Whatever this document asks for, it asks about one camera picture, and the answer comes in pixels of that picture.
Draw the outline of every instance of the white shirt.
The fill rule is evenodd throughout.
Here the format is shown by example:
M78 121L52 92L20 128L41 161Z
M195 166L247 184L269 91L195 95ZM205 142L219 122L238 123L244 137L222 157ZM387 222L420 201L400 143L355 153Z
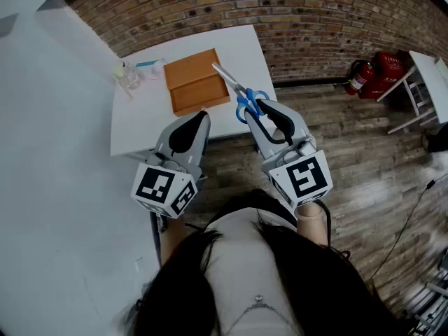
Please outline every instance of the white shirt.
M258 213L266 223L295 230L283 218L254 208L230 213L207 228L223 235L213 245L205 273L215 295L222 333L244 336L303 335L298 331L300 327L296 325L281 285L274 255L255 228ZM262 302L275 308L288 322L272 310L253 309L232 328L244 311L256 303L257 295L261 295Z

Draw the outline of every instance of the black hair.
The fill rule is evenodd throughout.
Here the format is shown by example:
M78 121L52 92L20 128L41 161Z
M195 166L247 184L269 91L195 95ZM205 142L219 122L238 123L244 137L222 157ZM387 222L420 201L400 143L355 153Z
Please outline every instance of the black hair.
M272 250L305 336L404 335L341 253L287 227L260 221L255 228ZM204 275L219 237L216 231L196 231L178 245L143 296L133 336L221 335L214 294Z

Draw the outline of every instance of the red fire extinguisher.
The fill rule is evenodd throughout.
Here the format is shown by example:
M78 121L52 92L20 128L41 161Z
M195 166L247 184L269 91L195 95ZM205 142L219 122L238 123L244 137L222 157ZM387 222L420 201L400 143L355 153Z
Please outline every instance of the red fire extinguisher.
M344 83L345 92L354 95L374 74L373 67L369 62L364 59L357 59L351 65L349 80Z

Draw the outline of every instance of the white wall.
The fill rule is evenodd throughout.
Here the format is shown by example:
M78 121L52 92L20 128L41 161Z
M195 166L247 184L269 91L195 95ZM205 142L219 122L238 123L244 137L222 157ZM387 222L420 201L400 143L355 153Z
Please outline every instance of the white wall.
M0 330L115 335L157 267L109 156L117 57L68 8L19 14L0 56Z

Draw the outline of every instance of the orange wooden box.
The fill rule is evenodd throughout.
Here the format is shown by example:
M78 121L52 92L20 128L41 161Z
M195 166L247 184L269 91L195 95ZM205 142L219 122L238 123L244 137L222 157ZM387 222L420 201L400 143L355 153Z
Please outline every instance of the orange wooden box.
M213 62L219 64L215 49L164 66L171 105L176 116L230 102L228 89L212 67Z

